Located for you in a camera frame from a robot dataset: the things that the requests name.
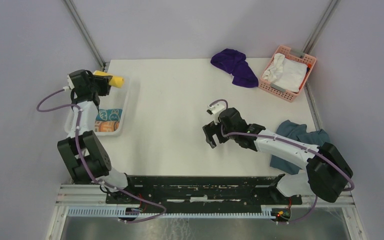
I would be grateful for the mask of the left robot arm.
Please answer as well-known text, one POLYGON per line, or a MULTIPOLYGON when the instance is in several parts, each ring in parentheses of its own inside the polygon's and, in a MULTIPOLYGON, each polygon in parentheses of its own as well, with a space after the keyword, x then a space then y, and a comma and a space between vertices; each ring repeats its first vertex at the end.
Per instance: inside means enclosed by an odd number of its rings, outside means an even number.
POLYGON ((57 149, 76 184, 98 184, 108 194, 118 194, 127 204, 134 202, 138 191, 128 184, 127 175, 112 168, 110 157, 95 133, 100 98, 111 88, 121 88, 120 76, 81 69, 67 76, 73 120, 67 137, 57 149))

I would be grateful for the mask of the white plastic basket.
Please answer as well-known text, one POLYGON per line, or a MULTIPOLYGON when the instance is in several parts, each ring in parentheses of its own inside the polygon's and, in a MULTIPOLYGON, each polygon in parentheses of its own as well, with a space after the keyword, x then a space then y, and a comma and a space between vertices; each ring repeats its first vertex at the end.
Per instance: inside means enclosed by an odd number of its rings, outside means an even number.
POLYGON ((124 81, 122 88, 112 86, 108 95, 101 96, 100 104, 85 101, 71 106, 64 127, 67 136, 73 138, 77 127, 79 127, 80 135, 86 131, 94 131, 96 136, 116 136, 121 131, 130 94, 130 82, 125 78, 124 81), (99 109, 122 109, 121 121, 119 121, 119 127, 115 132, 95 132, 95 121, 99 109))

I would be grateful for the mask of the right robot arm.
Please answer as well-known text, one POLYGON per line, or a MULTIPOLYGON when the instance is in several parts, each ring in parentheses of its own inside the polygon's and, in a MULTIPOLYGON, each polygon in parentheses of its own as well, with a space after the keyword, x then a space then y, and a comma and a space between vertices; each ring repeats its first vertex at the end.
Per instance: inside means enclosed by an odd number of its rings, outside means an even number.
POLYGON ((281 136, 259 124, 248 124, 234 108, 222 104, 207 107, 213 120, 202 130, 206 142, 215 148, 217 143, 235 141, 240 147, 268 153, 299 167, 303 172, 280 174, 269 186, 269 199, 282 204, 296 195, 315 195, 334 203, 342 192, 354 189, 353 172, 338 149, 331 143, 302 143, 281 136))

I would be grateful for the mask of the cream rabbit text towel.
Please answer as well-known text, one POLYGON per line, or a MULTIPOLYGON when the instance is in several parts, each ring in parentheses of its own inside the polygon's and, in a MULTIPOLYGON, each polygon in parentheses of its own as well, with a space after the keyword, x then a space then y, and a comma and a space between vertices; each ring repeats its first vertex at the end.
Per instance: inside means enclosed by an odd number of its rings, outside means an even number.
POLYGON ((94 131, 100 133, 112 133, 119 128, 119 121, 95 121, 94 131))

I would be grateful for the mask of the yellow cloth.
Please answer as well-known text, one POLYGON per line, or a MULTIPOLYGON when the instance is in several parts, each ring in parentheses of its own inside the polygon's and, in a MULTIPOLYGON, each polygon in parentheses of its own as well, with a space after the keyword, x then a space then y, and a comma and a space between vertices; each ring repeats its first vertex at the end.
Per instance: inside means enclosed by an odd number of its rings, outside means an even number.
POLYGON ((125 79, 122 76, 114 75, 111 73, 107 73, 104 71, 95 70, 93 72, 93 75, 99 76, 99 77, 110 77, 108 84, 112 87, 121 89, 122 86, 125 84, 125 79))

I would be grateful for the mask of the teal bunny pattern towel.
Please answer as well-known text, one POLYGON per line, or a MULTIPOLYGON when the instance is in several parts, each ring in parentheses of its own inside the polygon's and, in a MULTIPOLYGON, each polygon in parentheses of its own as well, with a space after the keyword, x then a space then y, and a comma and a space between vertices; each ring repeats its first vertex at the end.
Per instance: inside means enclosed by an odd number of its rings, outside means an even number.
POLYGON ((122 108, 99 109, 95 120, 101 122, 120 122, 122 113, 122 108))

